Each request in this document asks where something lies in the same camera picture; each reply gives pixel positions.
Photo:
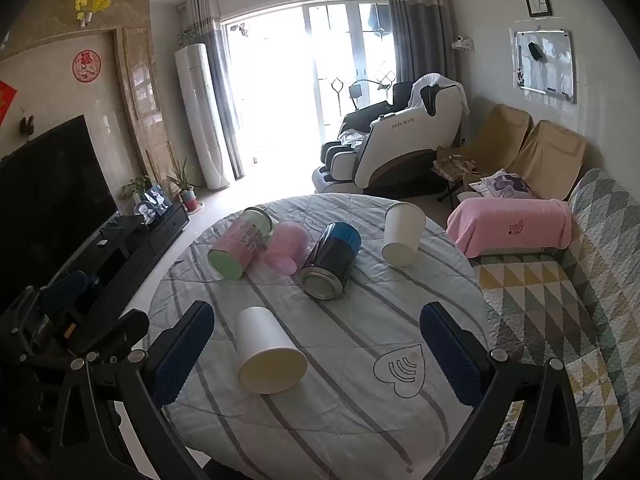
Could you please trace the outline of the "striped grey quilt tablecloth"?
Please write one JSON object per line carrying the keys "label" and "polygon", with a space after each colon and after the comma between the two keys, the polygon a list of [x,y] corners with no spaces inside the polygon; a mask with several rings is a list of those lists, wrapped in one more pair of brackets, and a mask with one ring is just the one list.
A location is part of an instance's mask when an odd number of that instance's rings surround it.
{"label": "striped grey quilt tablecloth", "polygon": [[[420,332],[420,312],[439,302],[479,340],[485,300],[469,261],[427,222],[413,263],[382,255],[390,202],[364,195],[311,195],[267,206],[270,217],[312,237],[346,222],[362,245],[344,295],[307,296],[297,278],[253,263],[222,278],[209,249],[231,224],[223,218],[177,258],[150,305],[150,333],[171,327],[196,300],[214,309],[213,335],[166,415],[189,448],[253,479],[420,479],[454,440],[469,409],[454,395]],[[239,383],[239,313],[268,309],[308,361],[302,380],[273,396]]]}

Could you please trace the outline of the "purple floral pillow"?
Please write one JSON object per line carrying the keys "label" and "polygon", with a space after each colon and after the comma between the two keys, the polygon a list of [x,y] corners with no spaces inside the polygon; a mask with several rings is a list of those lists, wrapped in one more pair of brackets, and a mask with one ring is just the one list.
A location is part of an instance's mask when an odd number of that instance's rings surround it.
{"label": "purple floral pillow", "polygon": [[532,189],[518,174],[507,172],[504,168],[489,177],[471,182],[470,188],[484,197],[522,198],[523,200],[536,198]]}

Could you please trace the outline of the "blue black tin can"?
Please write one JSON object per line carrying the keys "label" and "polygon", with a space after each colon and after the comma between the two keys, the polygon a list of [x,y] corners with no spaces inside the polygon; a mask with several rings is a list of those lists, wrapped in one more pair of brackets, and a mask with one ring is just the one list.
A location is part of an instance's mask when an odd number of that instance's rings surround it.
{"label": "blue black tin can", "polygon": [[303,291],[318,300],[341,297],[360,247],[361,236],[351,224],[326,226],[299,271]]}

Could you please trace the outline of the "pink plastic cup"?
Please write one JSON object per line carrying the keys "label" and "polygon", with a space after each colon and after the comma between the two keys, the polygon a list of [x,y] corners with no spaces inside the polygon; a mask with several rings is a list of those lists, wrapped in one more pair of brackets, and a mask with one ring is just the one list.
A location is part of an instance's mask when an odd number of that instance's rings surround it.
{"label": "pink plastic cup", "polygon": [[295,274],[306,255],[309,242],[310,234],[301,224],[292,221],[278,223],[269,239],[266,265],[279,274]]}

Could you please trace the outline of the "black tv cabinet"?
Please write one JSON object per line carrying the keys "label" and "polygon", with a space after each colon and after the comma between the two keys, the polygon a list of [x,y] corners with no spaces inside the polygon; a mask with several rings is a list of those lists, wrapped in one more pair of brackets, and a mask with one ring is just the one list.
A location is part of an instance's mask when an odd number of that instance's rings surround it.
{"label": "black tv cabinet", "polygon": [[81,249],[53,284],[70,289],[82,318],[113,321],[188,223],[188,214],[180,204],[171,205],[149,224],[140,216],[116,217]]}

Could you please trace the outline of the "photo frame on cabinet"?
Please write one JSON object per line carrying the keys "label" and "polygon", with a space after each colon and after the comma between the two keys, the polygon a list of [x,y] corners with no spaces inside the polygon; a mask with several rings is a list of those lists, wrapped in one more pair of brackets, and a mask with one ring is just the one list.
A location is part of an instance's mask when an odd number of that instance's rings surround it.
{"label": "photo frame on cabinet", "polygon": [[159,216],[163,216],[171,208],[172,201],[166,196],[159,184],[151,185],[144,193],[145,199],[150,202]]}

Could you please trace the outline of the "pink towel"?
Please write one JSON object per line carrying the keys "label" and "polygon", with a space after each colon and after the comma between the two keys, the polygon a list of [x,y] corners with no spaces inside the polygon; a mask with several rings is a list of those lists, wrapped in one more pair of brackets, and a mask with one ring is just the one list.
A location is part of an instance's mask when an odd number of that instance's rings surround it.
{"label": "pink towel", "polygon": [[447,234],[468,258],[511,249],[567,248],[572,214],[560,200],[471,197],[447,220]]}

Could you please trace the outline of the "potted plant red pot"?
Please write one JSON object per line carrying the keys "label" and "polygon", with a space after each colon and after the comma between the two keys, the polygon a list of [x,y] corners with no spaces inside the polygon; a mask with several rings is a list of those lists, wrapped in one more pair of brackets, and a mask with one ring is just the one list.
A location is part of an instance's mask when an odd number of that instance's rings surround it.
{"label": "potted plant red pot", "polygon": [[172,168],[167,180],[178,188],[180,200],[189,214],[193,214],[201,208],[201,203],[198,201],[198,196],[194,191],[194,185],[191,183],[188,160],[186,158]]}

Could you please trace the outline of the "whiteboard on wall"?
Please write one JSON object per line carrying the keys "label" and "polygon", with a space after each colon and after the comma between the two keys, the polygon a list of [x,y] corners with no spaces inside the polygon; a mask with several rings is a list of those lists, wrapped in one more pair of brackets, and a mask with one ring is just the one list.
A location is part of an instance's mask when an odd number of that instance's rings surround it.
{"label": "whiteboard on wall", "polygon": [[513,34],[513,47],[518,88],[576,102],[573,39],[568,30],[519,30]]}

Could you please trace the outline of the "white standing air conditioner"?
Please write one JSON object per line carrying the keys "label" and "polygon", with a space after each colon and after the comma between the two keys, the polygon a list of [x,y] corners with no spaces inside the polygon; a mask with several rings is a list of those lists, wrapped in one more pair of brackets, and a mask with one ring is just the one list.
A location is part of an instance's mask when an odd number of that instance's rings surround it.
{"label": "white standing air conditioner", "polygon": [[190,44],[175,53],[186,117],[206,188],[228,188],[233,172],[210,73],[205,44]]}

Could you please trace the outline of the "triangle pattern sofa cover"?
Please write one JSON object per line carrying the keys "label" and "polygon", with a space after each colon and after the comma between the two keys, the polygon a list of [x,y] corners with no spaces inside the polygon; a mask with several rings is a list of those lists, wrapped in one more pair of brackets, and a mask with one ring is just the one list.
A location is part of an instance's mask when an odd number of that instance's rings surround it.
{"label": "triangle pattern sofa cover", "polygon": [[582,432],[582,475],[601,479],[639,416],[639,204],[605,171],[568,199],[564,249],[491,255],[472,267],[490,341],[516,362],[560,359]]}

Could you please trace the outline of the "red round wall decal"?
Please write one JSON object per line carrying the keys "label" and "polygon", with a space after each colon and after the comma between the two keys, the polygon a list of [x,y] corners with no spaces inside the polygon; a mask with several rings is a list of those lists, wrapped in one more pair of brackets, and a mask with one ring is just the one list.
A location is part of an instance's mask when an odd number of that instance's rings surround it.
{"label": "red round wall decal", "polygon": [[78,52],[72,62],[75,79],[82,84],[90,84],[99,77],[102,60],[96,51],[86,49]]}

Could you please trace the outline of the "grey curtain left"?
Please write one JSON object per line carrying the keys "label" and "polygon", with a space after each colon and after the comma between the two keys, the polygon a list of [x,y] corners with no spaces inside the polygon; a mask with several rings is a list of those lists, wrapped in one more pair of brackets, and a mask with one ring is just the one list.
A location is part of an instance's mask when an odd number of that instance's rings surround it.
{"label": "grey curtain left", "polygon": [[186,29],[195,42],[205,44],[209,73],[224,142],[235,180],[245,176],[238,141],[238,116],[228,74],[227,44],[221,27],[218,0],[186,0]]}

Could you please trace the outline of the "black television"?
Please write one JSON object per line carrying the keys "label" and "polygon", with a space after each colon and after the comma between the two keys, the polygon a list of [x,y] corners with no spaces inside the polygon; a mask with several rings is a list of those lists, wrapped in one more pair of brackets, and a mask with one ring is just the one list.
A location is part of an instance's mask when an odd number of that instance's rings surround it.
{"label": "black television", "polygon": [[116,214],[85,118],[75,117],[1,161],[1,304],[50,283]]}

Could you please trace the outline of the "pink green can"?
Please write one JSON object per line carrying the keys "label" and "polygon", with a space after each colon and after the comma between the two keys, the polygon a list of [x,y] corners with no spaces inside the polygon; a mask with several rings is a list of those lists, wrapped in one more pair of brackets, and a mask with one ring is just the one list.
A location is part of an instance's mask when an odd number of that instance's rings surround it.
{"label": "pink green can", "polygon": [[273,222],[262,208],[248,207],[213,244],[207,259],[226,280],[242,278],[245,270],[266,244]]}

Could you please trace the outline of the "grey curtain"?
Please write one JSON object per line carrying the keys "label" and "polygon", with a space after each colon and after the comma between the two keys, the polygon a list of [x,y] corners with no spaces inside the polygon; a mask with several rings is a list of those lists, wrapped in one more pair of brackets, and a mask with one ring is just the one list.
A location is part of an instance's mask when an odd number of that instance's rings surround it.
{"label": "grey curtain", "polygon": [[450,0],[388,0],[396,76],[413,82],[429,73],[458,76]]}
{"label": "grey curtain", "polygon": [[228,74],[227,44],[221,27],[218,0],[186,0],[186,29],[195,42],[205,44],[209,73],[224,142],[235,180],[245,176],[238,141],[238,116]]}

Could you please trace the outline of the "folding stool with cloth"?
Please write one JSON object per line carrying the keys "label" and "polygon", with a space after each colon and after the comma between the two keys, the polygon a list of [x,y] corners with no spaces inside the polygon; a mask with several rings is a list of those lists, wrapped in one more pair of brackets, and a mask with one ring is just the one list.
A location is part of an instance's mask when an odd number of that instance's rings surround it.
{"label": "folding stool with cloth", "polygon": [[447,189],[439,196],[439,203],[449,200],[450,206],[454,206],[454,192],[462,187],[466,174],[472,174],[476,170],[473,159],[463,155],[448,155],[434,161],[433,171],[447,181]]}

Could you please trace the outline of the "white massage chair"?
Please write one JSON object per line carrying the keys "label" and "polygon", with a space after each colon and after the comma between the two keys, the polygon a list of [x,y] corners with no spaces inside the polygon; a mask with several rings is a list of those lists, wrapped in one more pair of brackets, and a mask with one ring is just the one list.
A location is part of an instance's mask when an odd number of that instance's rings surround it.
{"label": "white massage chair", "polygon": [[432,171],[450,148],[469,103],[460,82],[438,73],[390,86],[392,99],[345,115],[334,141],[322,144],[312,182],[318,193],[382,197],[434,194],[444,180]]}

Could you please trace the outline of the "grey curtain right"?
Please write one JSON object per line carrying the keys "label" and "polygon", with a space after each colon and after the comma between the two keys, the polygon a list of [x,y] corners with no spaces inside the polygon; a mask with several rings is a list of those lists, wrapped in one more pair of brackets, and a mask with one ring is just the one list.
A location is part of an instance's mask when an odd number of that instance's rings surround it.
{"label": "grey curtain right", "polygon": [[396,76],[413,82],[429,73],[458,76],[450,0],[388,0]]}

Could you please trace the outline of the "white paper cup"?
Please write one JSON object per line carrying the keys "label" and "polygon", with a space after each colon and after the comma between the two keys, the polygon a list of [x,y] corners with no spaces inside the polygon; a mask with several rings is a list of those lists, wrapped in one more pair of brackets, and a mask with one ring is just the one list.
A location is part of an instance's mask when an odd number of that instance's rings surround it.
{"label": "white paper cup", "polygon": [[382,256],[391,266],[410,266],[426,225],[424,212],[415,204],[399,202],[385,215]]}
{"label": "white paper cup", "polygon": [[276,317],[264,307],[249,307],[235,323],[240,385],[258,394],[283,392],[306,374],[308,361],[285,333]]}

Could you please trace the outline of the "small potted plant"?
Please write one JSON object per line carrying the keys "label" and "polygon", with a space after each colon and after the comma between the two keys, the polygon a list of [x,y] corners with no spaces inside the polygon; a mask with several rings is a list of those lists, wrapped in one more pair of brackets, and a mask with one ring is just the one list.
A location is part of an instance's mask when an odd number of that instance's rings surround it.
{"label": "small potted plant", "polygon": [[151,179],[145,174],[135,177],[122,186],[122,198],[134,204],[139,203],[144,200],[145,193],[151,185]]}

